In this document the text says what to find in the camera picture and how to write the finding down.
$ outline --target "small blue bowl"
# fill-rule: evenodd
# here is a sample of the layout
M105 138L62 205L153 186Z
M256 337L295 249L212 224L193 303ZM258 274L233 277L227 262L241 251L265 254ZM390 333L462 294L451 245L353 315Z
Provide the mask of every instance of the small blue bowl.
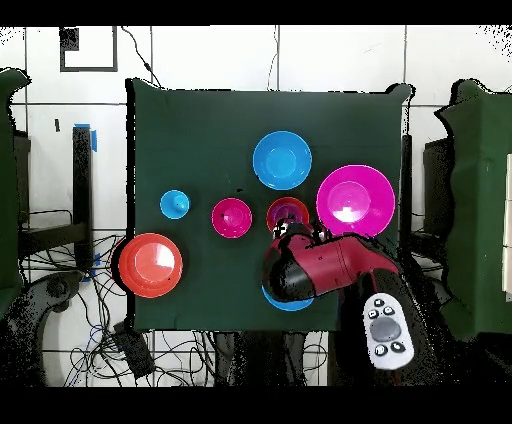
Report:
M182 191L171 190L160 199L160 209L167 218L180 219L190 209L190 200Z
M311 150L297 134L276 131L263 137L252 156L259 180L274 190L290 190L302 184L311 170Z
M313 303L313 298L306 300L296 300L294 302L278 302L272 296L270 296L267 291L261 286L261 290L263 291L263 295L269 301L272 306L275 306L277 309L281 309L282 311L287 312L296 312L301 309L307 308L309 305Z

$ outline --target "magenta bowl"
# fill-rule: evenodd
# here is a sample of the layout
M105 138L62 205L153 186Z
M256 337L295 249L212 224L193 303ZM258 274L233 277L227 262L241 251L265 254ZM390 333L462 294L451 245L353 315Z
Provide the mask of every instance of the magenta bowl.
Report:
M228 197L222 199L213 208L212 225L222 237L241 237L249 231L251 224L251 210L240 199Z
M353 232L376 236L395 212L389 180L367 165L347 165L331 172L316 197L318 218L333 235Z

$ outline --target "table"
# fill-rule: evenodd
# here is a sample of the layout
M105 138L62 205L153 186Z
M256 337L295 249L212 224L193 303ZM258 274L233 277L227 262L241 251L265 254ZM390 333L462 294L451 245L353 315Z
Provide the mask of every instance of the table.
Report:
M302 200L316 215L316 192L333 170L367 164L391 182L398 199L402 104L410 86L386 93L234 92L161 90L127 80L135 107L135 234L169 237L183 256L179 284L156 298L136 297L135 328L161 330L336 330L338 295L315 299L298 312L270 305L261 290L263 255L272 236L266 227L269 205L279 197ZM299 187L275 191L252 169L254 147L266 134L287 130L309 144L311 172ZM185 192L187 215L167 219L160 211L168 190ZM252 227L239 239L224 239L211 225L213 206L238 197L253 214ZM382 233L395 239L397 212Z

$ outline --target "remote control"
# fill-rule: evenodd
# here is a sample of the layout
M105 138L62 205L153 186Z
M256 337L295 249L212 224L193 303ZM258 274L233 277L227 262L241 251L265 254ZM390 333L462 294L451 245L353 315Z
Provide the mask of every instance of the remote control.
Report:
M414 346L398 300L387 293L374 294L364 305L363 321L375 368L396 370L411 362Z

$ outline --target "green board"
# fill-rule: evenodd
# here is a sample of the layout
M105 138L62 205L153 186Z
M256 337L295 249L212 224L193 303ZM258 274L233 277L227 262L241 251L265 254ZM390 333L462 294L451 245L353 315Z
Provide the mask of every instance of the green board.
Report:
M261 290L262 261L272 235L265 216L282 196L301 199L316 215L322 180L348 164L367 164L390 180L398 197L401 84L386 93L165 91L132 80L135 93L135 233L169 237L181 251L179 284L156 299L137 297L137 329L336 330L338 295L298 312L270 305ZM259 182L252 153L266 134L287 130L309 144L313 163L304 183L275 191ZM191 209L179 220L160 211L168 190L185 192ZM251 208L252 227L224 239L211 225L214 205L238 197ZM397 213L383 236L397 236Z
M28 78L17 69L0 69L0 319L22 287L18 270L18 183L13 144L14 122L11 122L9 102L16 90L28 82Z
M512 334L512 302L502 290L507 154L512 152L512 95L476 80L454 85L437 115L453 137L454 224L446 241L447 283L454 300L443 308L461 339L480 332Z

